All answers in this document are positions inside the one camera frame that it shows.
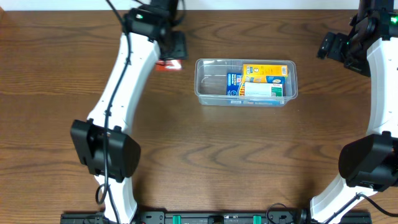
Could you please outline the yellow cough syrup box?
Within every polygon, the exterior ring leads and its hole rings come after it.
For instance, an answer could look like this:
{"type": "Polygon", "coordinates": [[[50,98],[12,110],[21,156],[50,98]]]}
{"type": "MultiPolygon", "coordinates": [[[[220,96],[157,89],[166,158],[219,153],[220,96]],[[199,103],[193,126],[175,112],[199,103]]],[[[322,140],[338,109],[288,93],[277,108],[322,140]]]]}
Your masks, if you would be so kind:
{"type": "Polygon", "coordinates": [[[288,68],[286,65],[260,65],[260,64],[244,64],[243,72],[245,75],[254,76],[278,76],[287,77],[288,68]]]}

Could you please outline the blue Kool Fever box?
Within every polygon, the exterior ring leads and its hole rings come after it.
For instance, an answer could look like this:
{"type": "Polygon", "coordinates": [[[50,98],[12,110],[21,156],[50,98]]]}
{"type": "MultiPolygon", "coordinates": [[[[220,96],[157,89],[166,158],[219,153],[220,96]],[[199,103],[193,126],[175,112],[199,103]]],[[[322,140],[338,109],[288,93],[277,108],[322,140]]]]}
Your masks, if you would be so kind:
{"type": "Polygon", "coordinates": [[[290,96],[286,92],[287,84],[285,77],[278,76],[254,76],[243,75],[242,73],[228,73],[226,76],[226,95],[229,98],[224,102],[224,105],[237,106],[280,106],[285,105],[290,100],[290,96]],[[245,96],[245,83],[277,83],[283,84],[283,96],[245,96]]]}

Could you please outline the white and green box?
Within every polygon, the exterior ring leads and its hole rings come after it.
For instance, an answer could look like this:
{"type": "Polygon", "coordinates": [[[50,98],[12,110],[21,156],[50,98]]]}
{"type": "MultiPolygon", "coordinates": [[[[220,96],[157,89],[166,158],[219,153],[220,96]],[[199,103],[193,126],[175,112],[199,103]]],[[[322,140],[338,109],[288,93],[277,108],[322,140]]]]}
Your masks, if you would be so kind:
{"type": "Polygon", "coordinates": [[[245,96],[283,96],[283,84],[277,83],[245,83],[245,96]]]}

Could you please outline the red Panadol box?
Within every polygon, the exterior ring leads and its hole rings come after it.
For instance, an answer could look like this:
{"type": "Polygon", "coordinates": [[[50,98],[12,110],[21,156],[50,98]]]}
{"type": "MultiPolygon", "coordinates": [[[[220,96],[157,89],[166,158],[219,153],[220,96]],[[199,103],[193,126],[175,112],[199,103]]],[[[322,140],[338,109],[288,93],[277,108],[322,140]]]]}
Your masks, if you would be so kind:
{"type": "Polygon", "coordinates": [[[182,69],[181,60],[159,60],[155,64],[156,71],[174,71],[182,69]]]}

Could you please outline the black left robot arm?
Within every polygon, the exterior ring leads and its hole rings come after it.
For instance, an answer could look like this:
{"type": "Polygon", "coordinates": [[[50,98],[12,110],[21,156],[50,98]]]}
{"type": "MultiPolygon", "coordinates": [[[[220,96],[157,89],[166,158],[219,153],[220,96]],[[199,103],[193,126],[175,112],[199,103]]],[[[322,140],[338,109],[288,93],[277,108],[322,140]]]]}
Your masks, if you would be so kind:
{"type": "Polygon", "coordinates": [[[63,214],[61,223],[133,223],[137,202],[132,176],[140,145],[132,124],[148,76],[158,61],[185,60],[184,19],[178,0],[151,1],[116,17],[121,25],[118,56],[104,91],[85,121],[74,120],[70,135],[81,164],[99,184],[96,203],[103,212],[63,214]]]}

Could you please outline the clear plastic container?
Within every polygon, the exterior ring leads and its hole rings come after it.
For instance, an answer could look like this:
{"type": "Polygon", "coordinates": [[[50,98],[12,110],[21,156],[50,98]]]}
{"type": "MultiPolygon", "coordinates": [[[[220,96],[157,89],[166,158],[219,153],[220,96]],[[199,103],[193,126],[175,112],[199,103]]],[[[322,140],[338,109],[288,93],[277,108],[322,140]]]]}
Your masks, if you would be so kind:
{"type": "Polygon", "coordinates": [[[201,58],[195,94],[203,105],[282,107],[298,96],[291,60],[201,58]]]}

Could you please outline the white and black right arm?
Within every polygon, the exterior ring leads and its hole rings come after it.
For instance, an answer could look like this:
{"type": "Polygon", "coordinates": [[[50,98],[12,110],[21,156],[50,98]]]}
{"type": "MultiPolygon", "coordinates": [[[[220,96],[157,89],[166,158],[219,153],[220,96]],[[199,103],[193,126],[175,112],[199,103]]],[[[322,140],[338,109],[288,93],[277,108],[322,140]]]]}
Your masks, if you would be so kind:
{"type": "Polygon", "coordinates": [[[371,114],[365,137],[345,145],[338,159],[338,175],[310,201],[297,223],[370,223],[369,213],[352,212],[371,196],[397,187],[397,13],[393,0],[360,1],[351,18],[351,32],[329,32],[317,57],[341,62],[345,68],[371,79],[371,114]]]}

